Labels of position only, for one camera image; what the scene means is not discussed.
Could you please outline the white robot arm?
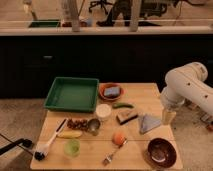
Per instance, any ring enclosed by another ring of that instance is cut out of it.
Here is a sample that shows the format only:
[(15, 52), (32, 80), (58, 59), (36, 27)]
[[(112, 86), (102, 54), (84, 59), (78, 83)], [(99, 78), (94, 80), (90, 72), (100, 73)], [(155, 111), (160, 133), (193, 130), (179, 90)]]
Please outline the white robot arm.
[(192, 62), (167, 72), (166, 86), (160, 93), (163, 125), (172, 122), (176, 109), (181, 107), (185, 100), (193, 102), (213, 116), (213, 88), (204, 83), (207, 77), (207, 68), (200, 62)]

